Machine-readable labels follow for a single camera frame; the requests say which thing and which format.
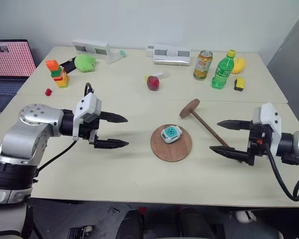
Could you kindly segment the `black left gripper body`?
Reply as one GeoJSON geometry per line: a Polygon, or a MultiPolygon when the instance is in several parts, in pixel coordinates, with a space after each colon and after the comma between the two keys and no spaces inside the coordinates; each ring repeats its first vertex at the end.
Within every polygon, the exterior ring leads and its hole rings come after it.
{"type": "Polygon", "coordinates": [[[79,137],[83,140],[88,140],[89,144],[94,147],[100,147],[100,142],[97,136],[97,130],[99,129],[99,118],[95,118],[91,122],[83,122],[79,126],[79,137]]]}

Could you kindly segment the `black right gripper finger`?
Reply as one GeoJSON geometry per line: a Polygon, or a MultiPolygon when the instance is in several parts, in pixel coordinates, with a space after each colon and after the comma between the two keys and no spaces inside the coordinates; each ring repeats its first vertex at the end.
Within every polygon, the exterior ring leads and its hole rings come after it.
{"type": "Polygon", "coordinates": [[[218,122],[217,125],[231,130],[250,130],[252,121],[230,119],[218,122]]]}
{"type": "Polygon", "coordinates": [[[217,154],[220,154],[226,158],[237,160],[239,162],[247,162],[249,159],[249,154],[247,152],[238,151],[232,147],[210,146],[209,148],[217,154]]]}

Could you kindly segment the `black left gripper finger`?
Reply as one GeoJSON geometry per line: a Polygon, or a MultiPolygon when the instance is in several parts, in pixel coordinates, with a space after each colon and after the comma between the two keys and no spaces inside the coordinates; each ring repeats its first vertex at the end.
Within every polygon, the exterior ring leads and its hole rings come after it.
{"type": "Polygon", "coordinates": [[[99,115],[99,119],[113,123],[128,122],[128,120],[125,117],[109,112],[101,112],[99,115]]]}
{"type": "Polygon", "coordinates": [[[127,146],[129,145],[129,143],[119,139],[107,139],[107,140],[96,139],[93,145],[94,148],[98,148],[98,149],[115,149],[115,148],[121,148],[127,146]]]}

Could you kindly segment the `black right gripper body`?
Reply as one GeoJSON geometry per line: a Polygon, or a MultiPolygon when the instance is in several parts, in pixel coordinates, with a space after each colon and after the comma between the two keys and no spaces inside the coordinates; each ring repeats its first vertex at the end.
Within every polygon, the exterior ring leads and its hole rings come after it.
{"type": "Polygon", "coordinates": [[[271,127],[268,124],[262,125],[251,122],[247,146],[249,155],[247,163],[249,166],[254,165],[255,156],[267,155],[266,144],[271,144],[271,127]]]}

